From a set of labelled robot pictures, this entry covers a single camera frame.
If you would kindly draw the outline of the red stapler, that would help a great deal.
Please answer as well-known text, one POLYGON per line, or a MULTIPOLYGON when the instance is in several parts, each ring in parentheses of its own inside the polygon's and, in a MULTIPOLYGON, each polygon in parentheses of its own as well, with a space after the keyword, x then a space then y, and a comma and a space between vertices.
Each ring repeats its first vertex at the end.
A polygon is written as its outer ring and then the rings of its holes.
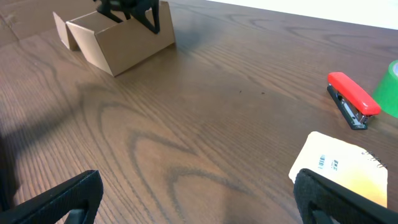
POLYGON ((327 76, 327 91, 352 130, 366 130, 369 120, 381 112, 379 104, 343 72, 327 76))

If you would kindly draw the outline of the green tape roll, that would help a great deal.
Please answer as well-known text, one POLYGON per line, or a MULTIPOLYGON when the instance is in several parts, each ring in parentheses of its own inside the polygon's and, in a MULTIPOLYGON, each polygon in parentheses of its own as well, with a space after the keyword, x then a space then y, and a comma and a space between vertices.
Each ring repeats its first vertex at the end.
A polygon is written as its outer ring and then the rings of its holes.
POLYGON ((377 88, 373 92, 374 100, 383 112, 397 118, 397 60, 391 62, 377 88))

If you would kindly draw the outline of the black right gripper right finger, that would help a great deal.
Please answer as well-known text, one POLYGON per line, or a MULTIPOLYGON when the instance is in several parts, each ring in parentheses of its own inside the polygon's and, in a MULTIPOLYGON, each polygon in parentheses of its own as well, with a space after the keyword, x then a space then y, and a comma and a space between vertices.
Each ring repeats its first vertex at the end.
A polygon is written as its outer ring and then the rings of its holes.
POLYGON ((301 169, 294 183, 294 198, 306 224, 397 224, 397 213, 317 174, 301 169))

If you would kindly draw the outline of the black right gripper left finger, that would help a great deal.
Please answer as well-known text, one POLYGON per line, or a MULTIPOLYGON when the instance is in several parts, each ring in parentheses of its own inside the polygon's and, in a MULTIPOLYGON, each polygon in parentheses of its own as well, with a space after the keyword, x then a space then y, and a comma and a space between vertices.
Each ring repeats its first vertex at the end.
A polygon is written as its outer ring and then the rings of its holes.
POLYGON ((86 170, 44 193, 4 212, 1 223, 92 224, 103 197, 98 170, 86 170))

